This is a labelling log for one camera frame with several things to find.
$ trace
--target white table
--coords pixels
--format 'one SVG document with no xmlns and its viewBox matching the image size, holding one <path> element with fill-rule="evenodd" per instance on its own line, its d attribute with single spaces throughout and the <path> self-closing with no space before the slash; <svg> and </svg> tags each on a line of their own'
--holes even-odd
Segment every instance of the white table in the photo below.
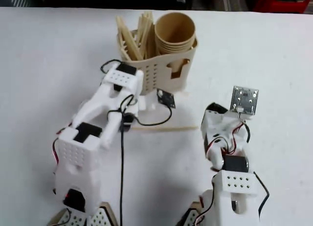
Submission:
<svg viewBox="0 0 313 226">
<path fill-rule="evenodd" d="M 114 17 L 135 28 L 142 11 L 0 8 L 0 224 L 45 225 L 61 208 L 52 193 L 55 132 L 70 121 L 118 57 Z M 154 11 L 155 19 L 164 14 Z M 186 11 L 199 48 L 187 92 L 198 123 L 233 85 L 260 90 L 249 123 L 259 176 L 270 190 L 265 226 L 312 225 L 313 17 Z M 125 226 L 173 226 L 211 188 L 200 131 L 125 137 Z M 103 200 L 117 218 L 120 143 L 103 153 Z"/>
</svg>

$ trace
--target beige 3d-printed holder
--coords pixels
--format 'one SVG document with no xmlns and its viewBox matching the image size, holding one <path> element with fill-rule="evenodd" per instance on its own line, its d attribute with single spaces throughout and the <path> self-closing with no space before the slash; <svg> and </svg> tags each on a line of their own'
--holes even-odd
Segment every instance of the beige 3d-printed holder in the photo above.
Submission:
<svg viewBox="0 0 313 226">
<path fill-rule="evenodd" d="M 125 57 L 125 53 L 123 53 L 121 50 L 123 49 L 125 52 L 127 52 L 126 45 L 119 46 L 119 49 L 122 60 L 126 64 L 144 72 L 143 88 L 141 94 L 146 95 L 156 88 L 168 92 L 175 92 L 184 89 L 197 46 L 198 42 L 196 38 L 191 49 L 187 52 L 159 55 L 143 61 L 128 60 Z M 183 59 L 184 62 L 181 69 L 177 72 L 172 72 L 172 68 L 170 67 L 171 63 Z"/>
</svg>

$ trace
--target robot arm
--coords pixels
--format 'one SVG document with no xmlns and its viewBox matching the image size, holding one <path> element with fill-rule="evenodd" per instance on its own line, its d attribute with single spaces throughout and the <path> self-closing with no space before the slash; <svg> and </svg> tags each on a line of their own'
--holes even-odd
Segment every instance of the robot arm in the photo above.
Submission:
<svg viewBox="0 0 313 226">
<path fill-rule="evenodd" d="M 200 213 L 196 218 L 195 214 L 190 215 L 185 225 L 190 220 L 193 226 L 259 224 L 259 214 L 269 193 L 251 168 L 249 129 L 245 122 L 255 114 L 258 93 L 235 86 L 229 111 L 215 103 L 206 108 L 201 123 L 204 151 L 217 174 L 212 179 L 213 190 L 206 190 L 201 196 Z M 267 192 L 262 204 L 257 198 L 258 183 Z"/>
<path fill-rule="evenodd" d="M 100 147 L 110 147 L 122 121 L 121 113 L 109 111 L 122 107 L 126 113 L 137 116 L 142 81 L 142 71 L 124 63 L 113 65 L 71 125 L 60 132 L 55 194 L 66 206 L 87 215 L 93 215 L 98 209 L 101 202 Z M 88 123 L 102 113 L 108 117 L 104 129 Z"/>
<path fill-rule="evenodd" d="M 74 116 L 72 127 L 77 128 L 82 122 L 89 122 L 101 113 L 117 110 L 121 102 L 129 95 L 134 95 L 134 101 L 138 101 L 142 90 L 143 72 L 123 63 L 114 64 L 104 77 L 99 89 L 93 97 L 86 102 Z M 138 114 L 139 105 L 130 105 L 126 112 Z M 113 138 L 118 132 L 122 115 L 110 113 L 108 123 L 101 134 L 101 145 L 109 149 Z"/>
</svg>

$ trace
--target paper cup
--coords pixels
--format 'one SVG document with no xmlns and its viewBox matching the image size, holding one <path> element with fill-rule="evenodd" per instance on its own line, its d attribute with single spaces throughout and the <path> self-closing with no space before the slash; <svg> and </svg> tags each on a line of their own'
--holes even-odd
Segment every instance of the paper cup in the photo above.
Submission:
<svg viewBox="0 0 313 226">
<path fill-rule="evenodd" d="M 179 12 L 162 16 L 155 24 L 156 38 L 167 46 L 192 45 L 195 39 L 195 24 Z"/>
<path fill-rule="evenodd" d="M 187 52 L 195 42 L 195 24 L 192 19 L 179 12 L 162 16 L 155 24 L 156 48 L 159 54 Z M 180 71 L 184 59 L 170 64 L 172 72 Z"/>
</svg>

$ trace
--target cable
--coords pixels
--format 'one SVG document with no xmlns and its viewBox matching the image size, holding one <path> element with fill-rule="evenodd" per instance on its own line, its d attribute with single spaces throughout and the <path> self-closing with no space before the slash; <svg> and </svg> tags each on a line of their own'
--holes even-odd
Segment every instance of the cable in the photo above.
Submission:
<svg viewBox="0 0 313 226">
<path fill-rule="evenodd" d="M 234 154 L 235 151 L 236 151 L 236 149 L 237 149 L 237 143 L 236 143 L 236 139 L 235 139 L 234 134 L 237 133 L 243 125 L 244 125 L 244 124 L 241 123 L 238 127 L 236 127 L 236 128 L 231 132 L 231 134 L 232 134 L 232 136 L 233 136 L 234 149 L 233 149 L 232 151 L 228 152 L 228 154 L 230 154 L 230 155 Z"/>
<path fill-rule="evenodd" d="M 120 226 L 123 226 L 123 183 L 124 183 L 124 117 L 121 121 L 121 190 L 119 198 L 119 220 Z"/>
<path fill-rule="evenodd" d="M 123 107 L 124 103 L 130 99 L 126 106 Z M 120 214 L 120 226 L 123 226 L 123 187 L 124 187 L 124 117 L 131 115 L 140 125 L 142 126 L 156 126 L 156 125 L 160 125 L 163 124 L 165 122 L 167 122 L 171 116 L 172 116 L 172 110 L 169 106 L 167 106 L 170 110 L 170 116 L 159 123 L 152 123 L 152 124 L 143 124 L 139 121 L 139 119 L 132 113 L 125 113 L 126 109 L 128 108 L 129 105 L 133 105 L 132 101 L 134 99 L 134 95 L 130 94 L 127 97 L 125 97 L 125 99 L 123 99 L 123 101 L 120 104 L 120 107 L 117 110 L 110 110 L 107 113 L 107 119 L 109 119 L 109 114 L 112 112 L 116 112 L 116 113 L 121 113 L 122 114 L 122 120 L 121 120 L 121 126 L 120 126 L 120 131 L 121 131 L 121 188 L 120 188 L 120 199 L 119 199 L 119 214 Z"/>
<path fill-rule="evenodd" d="M 228 142 L 227 142 L 227 140 L 224 138 L 224 137 L 222 137 L 222 136 L 218 136 L 218 137 L 216 137 L 216 138 L 214 138 L 209 144 L 208 144 L 208 146 L 207 146 L 207 151 L 206 151 L 206 154 L 205 154 L 205 156 L 206 156 L 206 158 L 208 159 L 208 155 L 209 155 L 209 149 L 210 149 L 210 147 L 212 146 L 212 144 L 213 144 L 213 142 L 215 142 L 217 139 L 223 139 L 224 141 L 225 141 L 225 143 L 226 143 L 226 145 L 227 145 L 227 153 L 229 152 L 229 145 L 228 145 Z"/>
<path fill-rule="evenodd" d="M 250 128 L 249 128 L 248 125 L 246 124 L 246 121 L 244 121 L 244 120 L 242 120 L 242 119 L 240 118 L 240 115 L 241 115 L 241 113 L 237 113 L 238 119 L 244 124 L 244 126 L 245 126 L 245 128 L 246 128 L 246 132 L 248 133 L 248 137 L 247 137 L 247 139 L 246 139 L 246 142 L 249 143 L 250 137 L 251 137 Z"/>
<path fill-rule="evenodd" d="M 111 62 L 123 63 L 122 61 L 120 61 L 120 60 L 118 60 L 118 59 L 109 60 L 109 61 L 105 62 L 105 63 L 100 67 L 101 72 L 103 72 L 104 74 L 107 74 L 108 71 L 104 71 L 103 67 L 106 66 L 106 65 L 108 65 L 108 64 L 111 63 Z"/>
<path fill-rule="evenodd" d="M 263 199 L 262 203 L 260 204 L 260 207 L 259 207 L 259 217 L 261 215 L 261 211 L 262 211 L 262 208 L 263 206 L 265 205 L 266 201 L 268 200 L 269 198 L 269 191 L 268 189 L 266 188 L 265 184 L 263 184 L 262 180 L 260 179 L 260 177 L 256 174 L 256 172 L 253 172 L 255 174 L 255 177 L 258 179 L 258 181 L 260 182 L 260 184 L 262 185 L 262 187 L 264 188 L 265 192 L 266 192 L 266 196 L 265 198 Z"/>
<path fill-rule="evenodd" d="M 145 126 L 145 127 L 157 126 L 157 125 L 161 125 L 161 124 L 166 123 L 166 122 L 167 122 L 168 120 L 170 120 L 171 117 L 172 117 L 173 112 L 172 112 L 171 107 L 169 107 L 168 105 L 165 105 L 165 106 L 169 109 L 170 115 L 167 117 L 167 119 L 165 119 L 165 120 L 162 121 L 162 122 L 157 122 L 157 123 L 142 123 L 142 122 L 140 122 L 139 118 L 137 118 L 137 117 L 136 117 L 134 114 L 132 114 L 132 113 L 126 113 L 125 115 L 131 115 L 141 126 Z"/>
<path fill-rule="evenodd" d="M 57 164 L 59 164 L 59 157 L 58 157 L 58 154 L 57 152 L 55 151 L 55 142 L 58 140 L 59 138 L 56 138 L 53 143 L 52 143 L 52 152 L 53 152 L 53 155 L 54 155 L 54 158 L 55 158 L 55 161 L 57 162 Z"/>
<path fill-rule="evenodd" d="M 67 211 L 68 211 L 68 219 L 63 222 L 63 223 L 56 223 L 56 224 L 52 224 L 50 226 L 60 226 L 60 225 L 66 225 L 69 221 L 70 221 L 70 216 L 71 216 L 71 211 L 67 208 Z"/>
<path fill-rule="evenodd" d="M 131 99 L 130 99 L 130 101 L 128 102 L 128 104 L 125 106 L 125 108 L 124 108 L 124 110 L 123 110 L 123 112 L 122 112 L 122 105 L 123 105 L 123 104 L 125 103 L 125 101 L 126 101 L 127 99 L 129 99 L 129 98 L 131 98 Z M 168 105 L 165 105 L 165 106 L 169 109 L 170 115 L 169 115 L 164 121 L 157 122 L 157 123 L 142 123 L 142 122 L 139 120 L 139 118 L 136 117 L 133 113 L 125 113 L 125 110 L 127 109 L 127 107 L 128 107 L 129 105 L 131 105 L 131 102 L 133 101 L 133 99 L 134 99 L 134 95 L 133 95 L 133 94 L 127 96 L 127 97 L 122 101 L 122 103 L 121 103 L 119 109 L 108 111 L 108 113 L 107 113 L 107 119 L 109 118 L 109 113 L 111 113 L 111 112 L 119 112 L 119 113 L 122 113 L 122 115 L 123 115 L 124 117 L 125 117 L 125 116 L 132 116 L 141 126 L 152 127 L 152 126 L 157 126 L 157 125 L 164 124 L 164 123 L 166 123 L 168 120 L 170 120 L 171 117 L 172 117 L 173 112 L 172 112 L 171 107 L 169 107 Z"/>
<path fill-rule="evenodd" d="M 205 214 L 212 208 L 212 206 L 213 206 L 213 202 L 214 202 L 214 183 L 212 183 L 212 185 L 213 185 L 213 195 L 212 195 L 211 205 L 209 206 L 209 208 L 208 208 L 207 210 L 205 210 L 204 212 L 202 212 L 200 215 L 198 215 L 198 216 L 196 217 L 196 219 L 195 219 L 195 221 L 194 221 L 194 223 L 193 223 L 193 226 L 197 226 L 200 222 L 202 222 L 202 220 L 201 220 L 200 222 L 198 222 L 199 219 L 200 219 L 203 215 L 205 215 Z"/>
<path fill-rule="evenodd" d="M 66 127 L 63 127 L 61 128 L 56 134 L 59 135 L 61 134 L 61 132 L 63 130 L 65 130 Z M 58 154 L 57 154 L 57 151 L 55 150 L 55 142 L 58 140 L 59 138 L 56 138 L 53 143 L 52 143 L 52 152 L 53 152 L 53 155 L 54 155 L 54 158 L 55 158 L 55 161 L 57 162 L 57 164 L 59 164 L 59 157 L 58 157 Z"/>
</svg>

